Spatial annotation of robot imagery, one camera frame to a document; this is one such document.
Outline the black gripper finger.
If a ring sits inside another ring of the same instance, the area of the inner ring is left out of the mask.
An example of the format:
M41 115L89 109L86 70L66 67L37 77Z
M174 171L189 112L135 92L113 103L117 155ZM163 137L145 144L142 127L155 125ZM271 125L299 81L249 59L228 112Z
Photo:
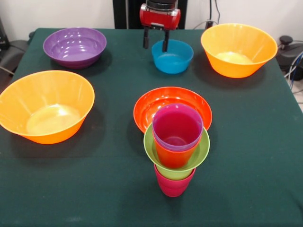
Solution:
M144 27L144 34L143 34L143 47L144 49L149 48L149 27Z
M162 52L167 52L169 43L169 30L165 30L165 37L162 43Z

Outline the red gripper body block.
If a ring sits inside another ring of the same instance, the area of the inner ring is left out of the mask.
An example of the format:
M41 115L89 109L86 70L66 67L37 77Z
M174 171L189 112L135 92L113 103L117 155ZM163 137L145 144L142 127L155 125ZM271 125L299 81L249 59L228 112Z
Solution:
M143 26L176 30L181 18L181 11L177 8L169 11L160 11L144 3L141 5L139 15Z

